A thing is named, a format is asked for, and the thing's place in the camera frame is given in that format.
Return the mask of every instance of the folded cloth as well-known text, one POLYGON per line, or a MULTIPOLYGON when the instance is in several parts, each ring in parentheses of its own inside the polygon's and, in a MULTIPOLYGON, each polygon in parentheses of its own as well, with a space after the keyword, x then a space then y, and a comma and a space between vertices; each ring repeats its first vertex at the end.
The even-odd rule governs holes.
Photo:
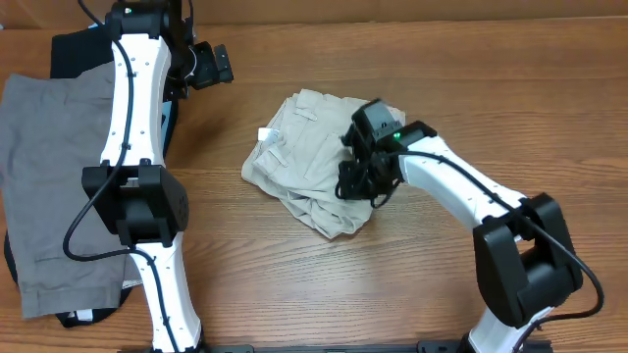
MULTIPOLYGON (((353 113, 367 101, 302 89, 288 98, 242 166, 242 178, 279 198, 300 221, 329 238, 355 233, 371 217, 370 201, 335 195, 339 163, 350 159, 340 142, 353 113)), ((390 108, 405 124, 405 115, 390 108)))
MULTIPOLYGON (((12 75, 0 105, 0 187, 15 258, 22 314, 47 314, 120 304, 127 259, 75 262, 63 253, 68 226, 87 196, 83 167, 98 165, 113 103, 113 63, 78 78, 12 75)), ((80 255, 122 249, 92 209, 74 233, 80 255)))

